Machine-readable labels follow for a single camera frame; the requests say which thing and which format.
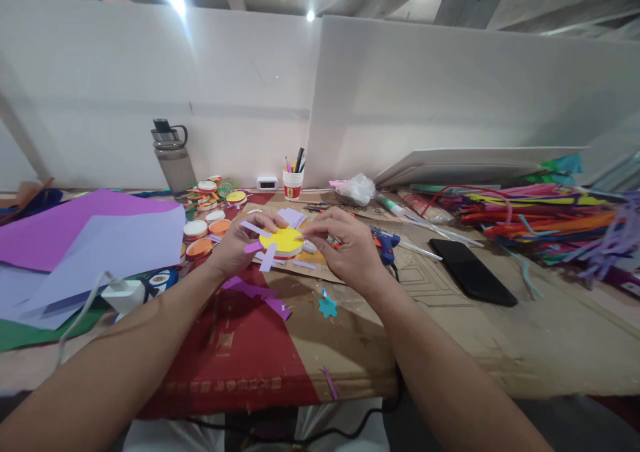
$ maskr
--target green paper sheet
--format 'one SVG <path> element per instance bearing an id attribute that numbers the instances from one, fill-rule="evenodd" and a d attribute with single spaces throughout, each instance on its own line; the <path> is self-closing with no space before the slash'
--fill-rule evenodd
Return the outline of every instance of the green paper sheet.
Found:
<path id="1" fill-rule="evenodd" d="M 76 326 L 71 337 L 77 337 L 89 332 L 98 320 L 108 310 L 109 304 L 102 297 L 96 297 L 91 308 Z M 74 322 L 80 311 L 73 314 L 64 324 L 56 330 L 36 329 L 28 325 L 18 324 L 16 322 L 0 319 L 0 352 L 5 352 L 26 345 L 34 345 L 47 342 L 56 342 L 60 340 L 62 334 Z"/>

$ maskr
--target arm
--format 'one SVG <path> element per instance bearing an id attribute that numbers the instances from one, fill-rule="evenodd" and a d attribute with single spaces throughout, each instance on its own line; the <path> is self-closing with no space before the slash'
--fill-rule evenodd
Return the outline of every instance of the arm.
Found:
<path id="1" fill-rule="evenodd" d="M 286 226 L 267 214 L 245 220 L 272 232 Z M 212 294 L 251 262 L 244 247 L 256 239 L 234 223 L 206 263 L 60 366 L 0 425 L 0 450 L 108 448 L 160 386 Z"/>
<path id="2" fill-rule="evenodd" d="M 411 396 L 444 449 L 551 450 L 498 384 L 388 274 L 366 225 L 332 208 L 303 234 L 382 320 Z M 341 241 L 338 250 L 327 234 Z"/>

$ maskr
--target pen holder cup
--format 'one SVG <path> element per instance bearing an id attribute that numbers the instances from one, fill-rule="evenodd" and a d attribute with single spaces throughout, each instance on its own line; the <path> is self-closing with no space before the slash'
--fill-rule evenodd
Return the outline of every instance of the pen holder cup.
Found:
<path id="1" fill-rule="evenodd" d="M 300 198 L 302 190 L 302 180 L 305 178 L 305 172 L 294 174 L 282 171 L 282 183 L 285 186 L 285 199 L 288 201 L 296 201 Z"/>

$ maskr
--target hand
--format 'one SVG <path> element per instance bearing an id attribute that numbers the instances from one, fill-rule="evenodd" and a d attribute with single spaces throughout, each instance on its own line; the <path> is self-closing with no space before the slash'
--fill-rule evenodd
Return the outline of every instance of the hand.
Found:
<path id="1" fill-rule="evenodd" d="M 279 215 L 266 212 L 250 213 L 242 220 L 273 233 L 278 231 L 278 227 L 284 229 L 289 226 L 287 221 Z M 242 220 L 234 221 L 231 224 L 222 242 L 214 246 L 213 252 L 207 260 L 207 265 L 220 272 L 225 279 L 246 269 L 256 254 L 256 252 L 246 253 L 245 247 L 256 242 L 258 234 L 240 225 Z"/>
<path id="2" fill-rule="evenodd" d="M 342 209 L 330 208 L 301 233 L 318 248 L 331 271 L 364 298 L 391 277 L 382 265 L 369 226 Z M 340 240 L 338 250 L 327 242 L 328 235 Z"/>

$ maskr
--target white pants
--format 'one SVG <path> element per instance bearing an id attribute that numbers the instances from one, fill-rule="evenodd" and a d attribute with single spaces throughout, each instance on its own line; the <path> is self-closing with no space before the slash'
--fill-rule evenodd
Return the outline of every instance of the white pants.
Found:
<path id="1" fill-rule="evenodd" d="M 382 399 L 360 399 L 340 403 L 300 407 L 295 427 L 295 438 L 306 439 L 323 430 L 335 427 L 346 433 L 358 428 L 369 409 L 382 406 Z M 198 419 L 222 425 L 224 414 L 206 415 Z M 285 444 L 254 444 L 247 452 L 284 451 Z M 225 433 L 200 427 L 185 421 L 139 421 L 131 424 L 125 440 L 124 452 L 224 452 Z M 312 452 L 388 451 L 389 442 L 381 413 L 370 416 L 358 438 L 349 441 L 338 434 L 330 434 L 308 446 Z"/>

